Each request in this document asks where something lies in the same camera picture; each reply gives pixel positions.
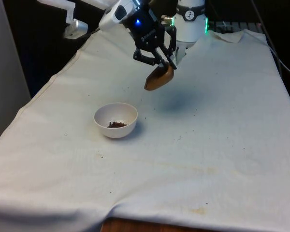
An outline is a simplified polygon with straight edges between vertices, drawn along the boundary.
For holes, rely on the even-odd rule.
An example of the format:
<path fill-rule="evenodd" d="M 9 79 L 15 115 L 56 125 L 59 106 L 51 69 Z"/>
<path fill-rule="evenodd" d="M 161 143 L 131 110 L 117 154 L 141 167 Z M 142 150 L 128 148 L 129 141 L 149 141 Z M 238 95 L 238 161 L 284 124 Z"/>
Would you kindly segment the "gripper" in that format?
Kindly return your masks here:
<path fill-rule="evenodd" d="M 132 15 L 123 21 L 125 28 L 130 30 L 130 35 L 137 47 L 133 53 L 133 58 L 139 62 L 148 65 L 162 65 L 162 67 L 172 66 L 177 69 L 173 61 L 173 55 L 176 51 L 176 27 L 162 25 L 150 9 L 149 5 L 142 5 Z M 169 46 L 164 44 L 165 34 L 170 36 Z M 166 62 L 157 52 L 156 48 L 160 48 L 167 58 Z M 153 57 L 142 54 L 141 50 L 152 50 L 150 53 Z"/>

